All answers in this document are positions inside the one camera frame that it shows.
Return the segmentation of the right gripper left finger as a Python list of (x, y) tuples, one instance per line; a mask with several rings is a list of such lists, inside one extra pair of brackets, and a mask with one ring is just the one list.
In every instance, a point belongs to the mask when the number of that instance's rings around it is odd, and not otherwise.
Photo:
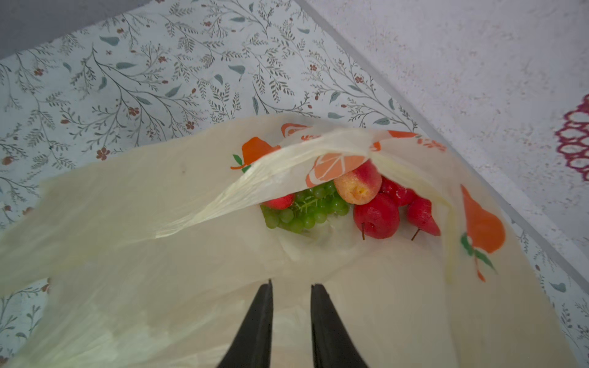
[(271, 280), (261, 285), (218, 368), (269, 368), (273, 322)]

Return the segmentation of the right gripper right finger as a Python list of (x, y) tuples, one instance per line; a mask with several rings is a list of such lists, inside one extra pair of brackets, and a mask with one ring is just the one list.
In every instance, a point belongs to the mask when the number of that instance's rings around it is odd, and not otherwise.
[(368, 367), (321, 284), (311, 286), (311, 337), (314, 367)]

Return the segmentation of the cream plastic fruit bag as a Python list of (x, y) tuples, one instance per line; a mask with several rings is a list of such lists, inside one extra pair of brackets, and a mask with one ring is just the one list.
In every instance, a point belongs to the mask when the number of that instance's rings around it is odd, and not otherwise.
[[(438, 237), (305, 234), (260, 204), (373, 161), (433, 204)], [(264, 282), (271, 363), (310, 367), (322, 284), (371, 367), (574, 367), (554, 308), (472, 170), (413, 133), (293, 115), (228, 121), (48, 179), (2, 233), (1, 291), (50, 278), (10, 367), (214, 367)]]

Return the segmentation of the red yellow peach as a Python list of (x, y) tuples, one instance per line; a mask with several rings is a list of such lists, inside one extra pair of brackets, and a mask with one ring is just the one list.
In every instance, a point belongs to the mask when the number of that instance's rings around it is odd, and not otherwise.
[(382, 176), (371, 160), (334, 179), (339, 196), (352, 205), (365, 205), (380, 191)]

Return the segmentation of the green grape bunch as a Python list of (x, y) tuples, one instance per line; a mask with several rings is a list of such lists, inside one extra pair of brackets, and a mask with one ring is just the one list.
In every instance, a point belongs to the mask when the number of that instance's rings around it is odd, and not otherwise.
[(337, 193), (333, 181), (294, 194), (296, 198), (288, 209), (275, 210), (263, 203), (260, 205), (268, 228), (302, 234), (316, 225), (325, 224), (331, 217), (346, 216), (351, 209), (351, 205)]

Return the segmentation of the red strawberry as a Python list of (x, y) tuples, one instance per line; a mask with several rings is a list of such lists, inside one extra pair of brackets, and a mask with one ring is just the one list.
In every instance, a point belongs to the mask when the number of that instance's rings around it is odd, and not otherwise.
[(263, 205), (270, 209), (284, 210), (292, 206), (295, 198), (296, 194), (292, 193), (287, 196), (282, 196), (277, 199), (271, 199), (269, 201), (266, 201), (263, 203)]

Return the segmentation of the red cherry fruit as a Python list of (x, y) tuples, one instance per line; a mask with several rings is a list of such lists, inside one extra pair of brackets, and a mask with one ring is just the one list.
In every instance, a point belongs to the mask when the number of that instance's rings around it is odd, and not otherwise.
[(382, 176), (380, 193), (391, 198), (398, 207), (409, 205), (417, 197), (413, 190), (403, 187), (385, 176)]

